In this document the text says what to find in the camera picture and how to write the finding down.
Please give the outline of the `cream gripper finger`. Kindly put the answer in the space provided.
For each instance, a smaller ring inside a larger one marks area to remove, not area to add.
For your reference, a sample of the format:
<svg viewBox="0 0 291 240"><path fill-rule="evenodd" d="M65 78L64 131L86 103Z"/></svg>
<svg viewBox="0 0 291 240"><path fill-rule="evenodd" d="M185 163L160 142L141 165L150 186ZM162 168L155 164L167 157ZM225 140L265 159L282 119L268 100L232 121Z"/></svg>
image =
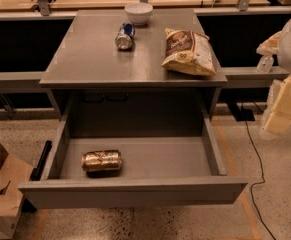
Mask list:
<svg viewBox="0 0 291 240"><path fill-rule="evenodd" d="M270 86L267 107L261 119L260 135L266 140L275 139L291 125L288 111L289 102L285 94L283 81L274 80Z"/></svg>
<svg viewBox="0 0 291 240"><path fill-rule="evenodd" d="M281 37L281 31L276 32L264 42L262 42L256 49L256 52L260 55L277 55L278 43Z"/></svg>

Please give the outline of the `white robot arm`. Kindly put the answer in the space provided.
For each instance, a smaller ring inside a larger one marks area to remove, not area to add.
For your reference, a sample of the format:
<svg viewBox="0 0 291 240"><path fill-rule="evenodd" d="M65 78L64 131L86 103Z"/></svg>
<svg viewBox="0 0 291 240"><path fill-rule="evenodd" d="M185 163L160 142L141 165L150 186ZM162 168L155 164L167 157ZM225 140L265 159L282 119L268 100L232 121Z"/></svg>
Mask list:
<svg viewBox="0 0 291 240"><path fill-rule="evenodd" d="M268 73L276 55L278 65L289 72L284 80L274 80L270 86L267 109L262 117L261 136L273 139L291 126L291 19L283 29L261 43L256 52L261 55L257 71Z"/></svg>

